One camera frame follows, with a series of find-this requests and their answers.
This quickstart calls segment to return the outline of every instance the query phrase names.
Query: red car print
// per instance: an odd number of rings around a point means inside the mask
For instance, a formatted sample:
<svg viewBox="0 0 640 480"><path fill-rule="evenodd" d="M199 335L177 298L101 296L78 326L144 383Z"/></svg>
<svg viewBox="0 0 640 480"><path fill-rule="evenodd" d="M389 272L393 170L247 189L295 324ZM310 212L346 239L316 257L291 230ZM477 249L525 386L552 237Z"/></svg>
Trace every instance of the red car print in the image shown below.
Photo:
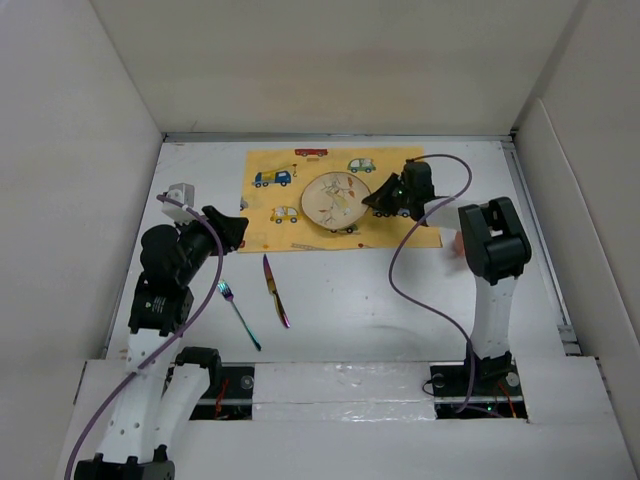
<svg viewBox="0 0 640 480"><path fill-rule="evenodd" d="M302 157L306 157L309 155L313 155L316 157L324 157L329 153L329 150L326 148L296 148L296 155L300 155Z"/></svg>

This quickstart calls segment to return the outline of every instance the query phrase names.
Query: orange wire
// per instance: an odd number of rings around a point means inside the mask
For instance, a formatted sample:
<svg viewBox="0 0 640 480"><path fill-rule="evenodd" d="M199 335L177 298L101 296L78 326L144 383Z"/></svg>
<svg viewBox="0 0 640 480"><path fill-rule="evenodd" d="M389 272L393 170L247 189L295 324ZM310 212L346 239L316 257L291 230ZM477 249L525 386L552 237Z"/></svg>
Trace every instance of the orange wire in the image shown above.
<svg viewBox="0 0 640 480"><path fill-rule="evenodd" d="M516 409L513 408L513 402L511 401L511 395L509 395L509 392L507 391L506 388L504 388L504 385L502 385L501 382L498 382L498 387L500 387L500 390L502 390L502 393L504 393L505 396L507 397L507 401L509 402L509 408L511 409L511 416L513 418L518 418L518 416L516 415Z"/></svg>
<svg viewBox="0 0 640 480"><path fill-rule="evenodd" d="M220 412L222 411L222 405L220 405L220 402L224 398L224 394L227 393L228 386L229 386L229 379L227 378L225 379L224 382L222 382L222 390L220 390L220 393L216 397L216 413L213 415L214 419L218 418L218 415L220 415Z"/></svg>

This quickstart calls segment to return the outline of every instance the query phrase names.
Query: knife handle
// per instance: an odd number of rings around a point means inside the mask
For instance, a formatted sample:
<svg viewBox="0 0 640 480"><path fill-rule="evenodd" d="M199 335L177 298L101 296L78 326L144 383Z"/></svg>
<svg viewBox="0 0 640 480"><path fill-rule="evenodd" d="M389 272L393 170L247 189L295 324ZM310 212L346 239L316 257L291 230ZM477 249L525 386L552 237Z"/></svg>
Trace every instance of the knife handle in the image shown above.
<svg viewBox="0 0 640 480"><path fill-rule="evenodd" d="M274 292L273 299L276 304L276 312L278 312L278 316L280 317L280 320L282 320L282 324L285 328L291 328L291 324L289 323L287 314L284 311L284 307L282 306L282 302L280 301L280 295L278 295L278 292Z"/></svg>

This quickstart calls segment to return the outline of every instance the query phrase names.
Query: yellow placemat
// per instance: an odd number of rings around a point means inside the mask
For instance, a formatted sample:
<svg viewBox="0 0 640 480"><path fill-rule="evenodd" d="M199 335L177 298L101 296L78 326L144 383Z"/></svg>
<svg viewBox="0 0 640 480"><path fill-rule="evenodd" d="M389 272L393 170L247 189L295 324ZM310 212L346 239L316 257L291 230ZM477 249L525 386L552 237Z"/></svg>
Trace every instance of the yellow placemat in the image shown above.
<svg viewBox="0 0 640 480"><path fill-rule="evenodd" d="M419 147L255 150L247 155L241 215L249 219L240 252L347 250L396 247L411 218L377 216L369 209L355 225L331 232L313 224L300 207L305 187L326 172L348 171L376 191ZM441 247L437 228L419 228L408 247Z"/></svg>

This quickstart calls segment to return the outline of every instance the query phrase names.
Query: round plate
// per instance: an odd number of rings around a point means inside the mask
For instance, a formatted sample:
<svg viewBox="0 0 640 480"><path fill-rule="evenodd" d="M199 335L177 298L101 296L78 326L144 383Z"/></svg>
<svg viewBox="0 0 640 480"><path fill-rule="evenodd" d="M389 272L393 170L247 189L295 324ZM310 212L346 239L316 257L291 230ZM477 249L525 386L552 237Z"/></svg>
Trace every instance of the round plate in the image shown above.
<svg viewBox="0 0 640 480"><path fill-rule="evenodd" d="M369 207L362 199L369 187L355 175L329 172L315 178L302 192L302 211L316 225L329 230L350 227Z"/></svg>

